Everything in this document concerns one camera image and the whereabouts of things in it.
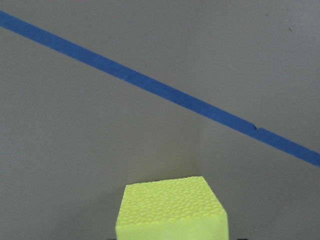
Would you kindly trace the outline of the yellow foam block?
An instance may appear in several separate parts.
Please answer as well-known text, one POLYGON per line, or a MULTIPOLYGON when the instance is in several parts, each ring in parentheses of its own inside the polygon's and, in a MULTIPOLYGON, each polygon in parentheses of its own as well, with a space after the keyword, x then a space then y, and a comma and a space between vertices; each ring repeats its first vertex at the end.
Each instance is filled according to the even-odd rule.
POLYGON ((118 240, 227 240, 226 210, 202 176, 125 186, 118 240))

